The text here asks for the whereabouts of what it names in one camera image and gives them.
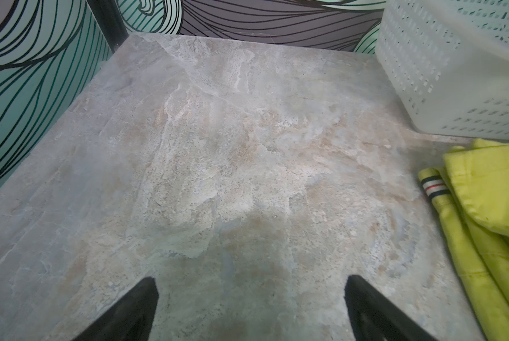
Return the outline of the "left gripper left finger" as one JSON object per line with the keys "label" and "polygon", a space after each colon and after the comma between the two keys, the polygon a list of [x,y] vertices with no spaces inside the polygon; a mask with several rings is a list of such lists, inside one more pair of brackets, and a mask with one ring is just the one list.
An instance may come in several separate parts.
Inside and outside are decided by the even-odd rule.
{"label": "left gripper left finger", "polygon": [[74,341],[148,340],[158,301],[155,279],[145,277]]}

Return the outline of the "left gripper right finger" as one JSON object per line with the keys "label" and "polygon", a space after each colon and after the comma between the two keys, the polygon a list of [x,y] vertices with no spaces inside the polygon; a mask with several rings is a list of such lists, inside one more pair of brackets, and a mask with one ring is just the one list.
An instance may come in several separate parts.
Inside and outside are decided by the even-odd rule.
{"label": "left gripper right finger", "polygon": [[434,340],[360,275],[350,275],[345,304],[356,340]]}

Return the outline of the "yellow-green long pants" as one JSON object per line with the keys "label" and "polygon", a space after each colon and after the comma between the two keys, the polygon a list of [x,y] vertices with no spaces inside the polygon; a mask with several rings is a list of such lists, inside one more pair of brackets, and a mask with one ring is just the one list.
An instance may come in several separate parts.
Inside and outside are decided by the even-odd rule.
{"label": "yellow-green long pants", "polygon": [[454,146],[418,179],[486,339],[509,340],[509,144]]}

